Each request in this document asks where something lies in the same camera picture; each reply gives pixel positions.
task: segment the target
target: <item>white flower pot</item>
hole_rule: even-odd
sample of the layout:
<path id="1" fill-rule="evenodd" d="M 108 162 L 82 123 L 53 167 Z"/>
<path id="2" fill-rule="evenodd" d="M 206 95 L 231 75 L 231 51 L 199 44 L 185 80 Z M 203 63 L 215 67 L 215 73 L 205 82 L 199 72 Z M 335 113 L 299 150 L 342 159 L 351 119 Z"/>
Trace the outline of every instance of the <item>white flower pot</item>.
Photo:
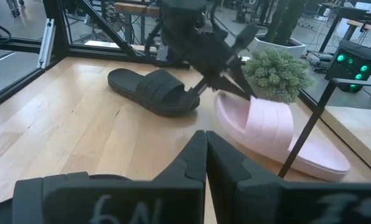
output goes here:
<path id="1" fill-rule="evenodd" d="M 294 38 L 291 38 L 290 42 L 293 43 L 294 46 L 282 46 L 282 45 L 277 45 L 277 44 L 272 44 L 272 43 L 268 43 L 268 42 L 264 42 L 262 40 L 259 40 L 259 38 L 263 38 L 266 34 L 257 34 L 255 36 L 255 39 L 253 40 L 253 42 L 251 43 L 251 46 L 250 46 L 250 50 L 252 51 L 255 51 L 255 50 L 263 50 L 263 49 L 266 49 L 268 47 L 271 47 L 271 48 L 276 48 L 276 49 L 283 49 L 283 50 L 287 50 L 289 53 L 291 53 L 291 55 L 295 58 L 295 59 L 298 59 L 300 58 L 303 53 L 304 53 L 304 50 L 306 49 L 306 46 L 294 39 Z"/>

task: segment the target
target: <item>potted plant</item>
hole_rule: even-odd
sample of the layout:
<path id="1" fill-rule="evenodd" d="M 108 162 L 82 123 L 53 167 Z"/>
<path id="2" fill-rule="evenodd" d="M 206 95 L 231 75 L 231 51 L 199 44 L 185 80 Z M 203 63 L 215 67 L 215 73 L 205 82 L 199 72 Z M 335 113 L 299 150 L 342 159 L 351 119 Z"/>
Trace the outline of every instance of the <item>potted plant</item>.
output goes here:
<path id="1" fill-rule="evenodd" d="M 308 0 L 278 0 L 267 33 L 256 35 L 251 48 L 267 47 L 287 50 L 294 58 L 302 56 L 306 46 L 291 37 Z"/>
<path id="2" fill-rule="evenodd" d="M 296 101 L 299 89 L 313 83 L 306 71 L 308 66 L 286 50 L 268 47 L 252 52 L 242 69 L 257 97 L 290 104 Z"/>

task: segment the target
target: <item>person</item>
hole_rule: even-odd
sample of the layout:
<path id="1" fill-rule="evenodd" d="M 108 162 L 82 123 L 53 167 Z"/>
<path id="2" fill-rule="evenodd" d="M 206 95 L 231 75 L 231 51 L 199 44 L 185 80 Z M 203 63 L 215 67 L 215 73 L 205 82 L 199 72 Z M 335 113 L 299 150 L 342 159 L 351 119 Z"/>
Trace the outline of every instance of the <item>person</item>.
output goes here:
<path id="1" fill-rule="evenodd" d="M 9 5 L 9 7 L 10 7 L 12 16 L 14 16 L 14 18 L 17 17 L 17 16 L 20 16 L 21 13 L 19 12 L 19 7 L 18 7 L 17 0 L 6 0 L 6 1 L 7 1 L 7 4 Z"/>

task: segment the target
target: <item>green plant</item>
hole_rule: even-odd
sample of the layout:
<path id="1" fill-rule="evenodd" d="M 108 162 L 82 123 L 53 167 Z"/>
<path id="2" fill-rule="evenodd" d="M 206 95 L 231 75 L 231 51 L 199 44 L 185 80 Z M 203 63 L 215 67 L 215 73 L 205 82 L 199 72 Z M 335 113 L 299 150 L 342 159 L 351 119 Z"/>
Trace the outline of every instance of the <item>green plant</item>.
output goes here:
<path id="1" fill-rule="evenodd" d="M 278 0 L 264 41 L 287 46 L 288 40 L 291 38 L 293 30 L 302 16 L 307 1 Z"/>
<path id="2" fill-rule="evenodd" d="M 267 48 L 254 51 L 242 69 L 257 97 L 290 104 L 296 101 L 299 89 L 313 83 L 308 67 L 285 50 Z"/>

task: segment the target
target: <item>pink slide sandal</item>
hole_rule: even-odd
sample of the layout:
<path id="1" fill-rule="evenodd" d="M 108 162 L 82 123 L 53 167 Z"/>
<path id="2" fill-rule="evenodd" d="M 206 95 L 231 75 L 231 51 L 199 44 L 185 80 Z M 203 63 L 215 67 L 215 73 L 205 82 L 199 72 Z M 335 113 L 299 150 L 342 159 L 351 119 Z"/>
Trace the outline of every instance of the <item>pink slide sandal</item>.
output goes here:
<path id="1" fill-rule="evenodd" d="M 234 140 L 282 164 L 298 140 L 286 104 L 254 97 L 249 102 L 221 92 L 215 98 L 215 110 L 224 130 Z M 338 181 L 348 173 L 350 164 L 332 144 L 308 139 L 292 168 L 320 179 Z"/>

